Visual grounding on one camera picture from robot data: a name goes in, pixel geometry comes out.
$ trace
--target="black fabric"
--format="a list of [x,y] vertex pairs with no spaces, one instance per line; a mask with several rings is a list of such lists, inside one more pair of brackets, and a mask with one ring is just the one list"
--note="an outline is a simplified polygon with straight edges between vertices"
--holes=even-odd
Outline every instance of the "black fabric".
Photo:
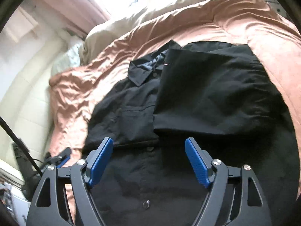
[[251,165],[274,225],[296,200],[291,117],[247,45],[171,41],[132,61],[128,77],[95,106],[83,156],[107,136],[114,152],[92,194],[108,226],[193,223],[206,190],[184,152],[191,136],[227,165]]

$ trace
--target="shirt collar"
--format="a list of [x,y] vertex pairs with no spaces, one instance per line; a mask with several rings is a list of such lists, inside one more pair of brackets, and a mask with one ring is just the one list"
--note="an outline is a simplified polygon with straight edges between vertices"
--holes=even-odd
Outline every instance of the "shirt collar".
[[128,78],[137,87],[141,86],[154,69],[162,71],[164,59],[169,48],[181,48],[173,40],[169,41],[158,50],[130,62]]

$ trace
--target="beige comforter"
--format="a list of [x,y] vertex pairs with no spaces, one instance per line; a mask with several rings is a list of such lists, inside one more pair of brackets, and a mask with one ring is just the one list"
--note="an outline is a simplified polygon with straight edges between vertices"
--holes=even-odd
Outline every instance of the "beige comforter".
[[[66,165],[78,160],[94,106],[127,77],[131,60],[171,39],[180,45],[201,40],[248,44],[288,105],[301,147],[301,36],[296,27],[264,0],[206,0],[137,26],[107,46],[93,63],[51,78],[55,118],[51,154],[68,146],[73,153]],[[67,194],[74,215],[71,187]]]

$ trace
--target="blue gripper pad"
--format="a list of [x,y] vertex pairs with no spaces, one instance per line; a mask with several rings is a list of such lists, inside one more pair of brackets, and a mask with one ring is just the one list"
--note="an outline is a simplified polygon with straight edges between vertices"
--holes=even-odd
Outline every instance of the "blue gripper pad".
[[185,141],[185,152],[192,165],[192,168],[195,172],[197,180],[200,184],[204,185],[207,188],[211,182],[209,181],[208,170],[209,168],[201,158],[199,152],[202,152],[198,144],[195,142],[193,138],[188,138]]
[[59,165],[57,165],[57,168],[61,168],[67,161],[70,160],[70,155],[68,155]]
[[99,183],[112,153],[113,140],[111,138],[105,138],[100,144],[99,148],[94,151],[91,160],[88,161],[87,158],[88,164],[86,175],[88,175],[88,181],[86,182],[90,187],[93,187]]

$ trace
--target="curtain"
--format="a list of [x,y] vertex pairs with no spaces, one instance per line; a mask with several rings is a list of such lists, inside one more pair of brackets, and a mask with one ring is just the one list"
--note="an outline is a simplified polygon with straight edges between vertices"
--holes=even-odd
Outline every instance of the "curtain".
[[94,0],[36,0],[55,11],[67,29],[84,38],[96,25],[110,19],[109,12]]
[[37,21],[35,21],[23,8],[18,7],[4,26],[3,31],[14,42],[18,43],[27,33],[34,32],[34,29],[37,26]]

